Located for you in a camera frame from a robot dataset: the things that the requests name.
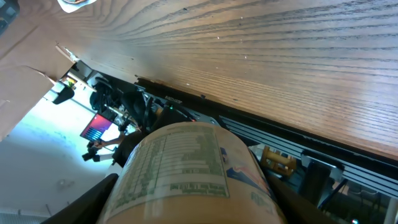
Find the wood grain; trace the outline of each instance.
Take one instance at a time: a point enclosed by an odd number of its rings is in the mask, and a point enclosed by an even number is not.
[[[97,0],[21,16],[94,69],[217,101],[398,159],[398,3]]]

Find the black metal frame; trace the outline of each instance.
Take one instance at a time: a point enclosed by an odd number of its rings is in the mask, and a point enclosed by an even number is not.
[[[290,127],[205,98],[142,78],[136,85],[146,94],[168,99],[213,118],[221,127],[239,137],[264,143],[300,159],[312,154],[340,164],[343,178],[390,197],[398,198],[398,162],[316,134]]]

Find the white floor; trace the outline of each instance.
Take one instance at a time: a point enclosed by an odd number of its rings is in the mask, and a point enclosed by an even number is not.
[[[101,181],[112,160],[81,158],[80,133],[93,116],[72,100],[41,99],[0,142],[0,208],[48,214],[47,204],[54,214]]]

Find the nutrition facts label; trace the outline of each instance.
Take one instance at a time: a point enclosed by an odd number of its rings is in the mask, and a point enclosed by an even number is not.
[[[229,197],[213,128],[179,126],[135,149],[110,216],[150,200],[178,195]]]

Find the cardboard canister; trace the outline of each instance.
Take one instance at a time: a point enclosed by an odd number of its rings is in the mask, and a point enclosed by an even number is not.
[[[247,146],[208,123],[177,123],[130,155],[98,223],[285,223]]]

